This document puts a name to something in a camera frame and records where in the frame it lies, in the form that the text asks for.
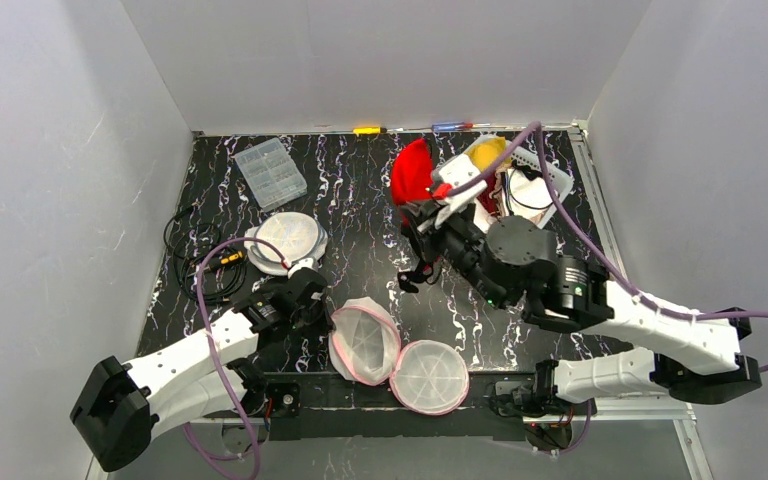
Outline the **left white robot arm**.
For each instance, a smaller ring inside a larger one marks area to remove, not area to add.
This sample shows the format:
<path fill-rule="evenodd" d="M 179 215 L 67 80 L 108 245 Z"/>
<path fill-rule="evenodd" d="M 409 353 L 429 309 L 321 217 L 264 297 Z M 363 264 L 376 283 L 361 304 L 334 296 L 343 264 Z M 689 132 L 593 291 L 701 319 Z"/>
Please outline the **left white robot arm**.
<path fill-rule="evenodd" d="M 99 467 L 115 472 L 157 437 L 199 417 L 272 400 L 262 361 L 290 338 L 331 321 L 326 278 L 296 266 L 287 280 L 252 293 L 206 328 L 152 354 L 91 370 L 69 415 Z"/>

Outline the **white mesh bag blue zipper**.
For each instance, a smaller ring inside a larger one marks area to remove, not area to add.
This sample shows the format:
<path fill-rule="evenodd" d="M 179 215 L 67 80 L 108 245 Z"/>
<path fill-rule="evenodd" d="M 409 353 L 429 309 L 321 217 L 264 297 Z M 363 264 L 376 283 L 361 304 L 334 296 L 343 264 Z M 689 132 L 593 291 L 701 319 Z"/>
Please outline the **white mesh bag blue zipper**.
<path fill-rule="evenodd" d="M 275 213 L 259 226 L 247 230 L 245 237 L 266 241 L 276 247 L 288 266 L 307 258 L 318 261 L 325 254 L 329 240 L 317 220 L 299 212 Z M 243 243 L 249 261 L 264 274 L 286 276 L 288 271 L 279 256 L 260 241 Z"/>

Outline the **aluminium side rail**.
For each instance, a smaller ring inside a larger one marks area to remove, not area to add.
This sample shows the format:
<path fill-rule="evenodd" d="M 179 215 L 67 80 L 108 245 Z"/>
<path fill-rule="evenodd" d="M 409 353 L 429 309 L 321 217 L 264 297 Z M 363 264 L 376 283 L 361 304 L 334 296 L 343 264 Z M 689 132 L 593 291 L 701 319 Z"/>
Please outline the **aluminium side rail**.
<path fill-rule="evenodd" d="M 625 274 L 625 267 L 601 190 L 592 152 L 588 144 L 587 121 L 575 119 L 567 128 L 575 164 L 588 202 L 593 211 L 595 229 L 608 258 Z M 689 403 L 666 397 L 619 398 L 621 414 L 630 413 L 629 420 L 671 420 L 677 435 L 685 465 L 691 479 L 712 479 L 713 474 L 702 448 L 697 430 L 697 416 Z"/>

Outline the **yellow bra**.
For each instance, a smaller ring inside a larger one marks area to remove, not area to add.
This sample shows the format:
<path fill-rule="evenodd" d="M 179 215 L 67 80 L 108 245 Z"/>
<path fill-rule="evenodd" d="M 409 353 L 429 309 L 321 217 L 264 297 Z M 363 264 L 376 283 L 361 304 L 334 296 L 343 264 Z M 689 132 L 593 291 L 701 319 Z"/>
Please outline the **yellow bra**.
<path fill-rule="evenodd" d="M 502 137 L 493 136 L 479 141 L 466 150 L 472 164 L 479 170 L 487 170 L 497 157 L 507 148 L 507 141 Z"/>

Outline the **yellow handled screwdriver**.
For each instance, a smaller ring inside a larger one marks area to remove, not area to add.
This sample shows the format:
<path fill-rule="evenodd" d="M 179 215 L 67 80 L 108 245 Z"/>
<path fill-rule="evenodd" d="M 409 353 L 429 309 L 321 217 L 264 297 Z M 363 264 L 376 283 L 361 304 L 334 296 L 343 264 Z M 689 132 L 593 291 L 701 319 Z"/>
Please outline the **yellow handled screwdriver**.
<path fill-rule="evenodd" d="M 386 134 L 388 129 L 386 127 L 374 126 L 374 127 L 358 127 L 352 130 L 352 133 L 359 136 L 365 135 L 380 135 Z"/>

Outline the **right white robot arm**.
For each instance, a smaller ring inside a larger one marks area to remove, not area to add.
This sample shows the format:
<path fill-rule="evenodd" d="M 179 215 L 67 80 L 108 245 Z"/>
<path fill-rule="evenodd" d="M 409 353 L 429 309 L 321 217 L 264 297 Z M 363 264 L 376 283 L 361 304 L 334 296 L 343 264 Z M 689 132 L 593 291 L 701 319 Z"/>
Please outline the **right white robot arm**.
<path fill-rule="evenodd" d="M 739 350 L 751 325 L 736 311 L 714 320 L 688 310 L 671 317 L 651 298 L 626 292 L 605 268 L 559 254 L 555 235 L 522 217 L 505 217 L 484 229 L 474 223 L 472 208 L 455 213 L 425 200 L 399 211 L 402 233 L 420 260 L 415 270 L 401 274 L 404 290 L 416 292 L 443 260 L 490 306 L 520 306 L 527 324 L 631 344 L 605 357 L 538 363 L 533 379 L 511 394 L 531 415 L 624 394 L 717 405 L 762 384 L 758 362 Z"/>

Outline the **bright red black bra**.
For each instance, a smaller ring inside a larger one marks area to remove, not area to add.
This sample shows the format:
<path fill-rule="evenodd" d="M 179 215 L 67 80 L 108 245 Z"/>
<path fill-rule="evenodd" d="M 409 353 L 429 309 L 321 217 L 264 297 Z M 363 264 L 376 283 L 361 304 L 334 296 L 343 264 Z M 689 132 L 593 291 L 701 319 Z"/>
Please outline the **bright red black bra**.
<path fill-rule="evenodd" d="M 390 192 L 400 219 L 400 233 L 408 239 L 418 258 L 412 270 L 400 271 L 397 281 L 406 293 L 418 293 L 418 285 L 427 283 L 434 274 L 439 254 L 432 249 L 427 232 L 419 227 L 434 212 L 431 196 L 432 160 L 427 142 L 420 138 L 408 144 L 392 167 Z"/>

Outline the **clear plastic organizer box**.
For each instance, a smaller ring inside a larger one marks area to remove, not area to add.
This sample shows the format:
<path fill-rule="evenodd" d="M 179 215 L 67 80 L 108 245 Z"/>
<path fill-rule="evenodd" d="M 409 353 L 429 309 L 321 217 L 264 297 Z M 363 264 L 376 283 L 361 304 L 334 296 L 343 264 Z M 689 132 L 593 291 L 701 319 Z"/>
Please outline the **clear plastic organizer box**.
<path fill-rule="evenodd" d="M 307 182 L 288 150 L 272 138 L 232 156 L 258 206 L 270 212 L 307 194 Z"/>

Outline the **white mesh bag pink zipper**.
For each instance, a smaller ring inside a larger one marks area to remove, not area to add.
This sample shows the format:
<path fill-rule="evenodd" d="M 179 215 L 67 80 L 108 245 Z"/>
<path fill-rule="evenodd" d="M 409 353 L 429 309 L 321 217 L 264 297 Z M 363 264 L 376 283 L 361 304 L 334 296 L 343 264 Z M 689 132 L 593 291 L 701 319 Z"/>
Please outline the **white mesh bag pink zipper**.
<path fill-rule="evenodd" d="M 434 340 L 402 343 L 395 319 L 369 297 L 350 299 L 331 314 L 329 357 L 346 380 L 388 384 L 408 410 L 441 416 L 469 393 L 469 370 L 451 346 Z"/>

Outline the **blue red handled screwdriver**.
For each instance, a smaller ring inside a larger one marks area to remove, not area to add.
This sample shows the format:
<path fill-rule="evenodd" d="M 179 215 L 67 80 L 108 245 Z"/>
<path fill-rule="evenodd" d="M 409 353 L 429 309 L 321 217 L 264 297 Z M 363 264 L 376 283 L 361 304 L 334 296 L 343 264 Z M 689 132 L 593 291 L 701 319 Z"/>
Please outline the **blue red handled screwdriver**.
<path fill-rule="evenodd" d="M 474 126 L 470 122 L 447 122 L 436 123 L 431 126 L 433 132 L 456 132 L 472 129 Z"/>

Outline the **black base frame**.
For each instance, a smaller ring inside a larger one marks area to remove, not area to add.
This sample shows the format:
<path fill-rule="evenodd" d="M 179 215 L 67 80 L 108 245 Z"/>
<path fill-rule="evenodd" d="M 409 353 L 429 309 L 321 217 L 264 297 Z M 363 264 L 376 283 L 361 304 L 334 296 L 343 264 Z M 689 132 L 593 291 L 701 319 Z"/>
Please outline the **black base frame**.
<path fill-rule="evenodd" d="M 391 388 L 344 380 L 333 372 L 265 376 L 265 387 L 242 404 L 253 421 L 265 420 L 273 441 L 337 437 L 490 437 L 522 441 L 531 428 L 569 426 L 582 407 L 531 399 L 531 372 L 473 372 L 465 400 L 441 416 L 409 410 Z"/>

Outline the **white bra black trim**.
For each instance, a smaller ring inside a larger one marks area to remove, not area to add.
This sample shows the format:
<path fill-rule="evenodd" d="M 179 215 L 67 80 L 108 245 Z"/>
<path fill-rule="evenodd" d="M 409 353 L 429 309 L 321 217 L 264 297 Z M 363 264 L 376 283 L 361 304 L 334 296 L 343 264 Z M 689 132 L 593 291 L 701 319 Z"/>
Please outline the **white bra black trim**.
<path fill-rule="evenodd" d="M 507 214 L 538 224 L 549 213 L 549 189 L 539 173 L 509 169 L 501 177 L 501 201 Z"/>

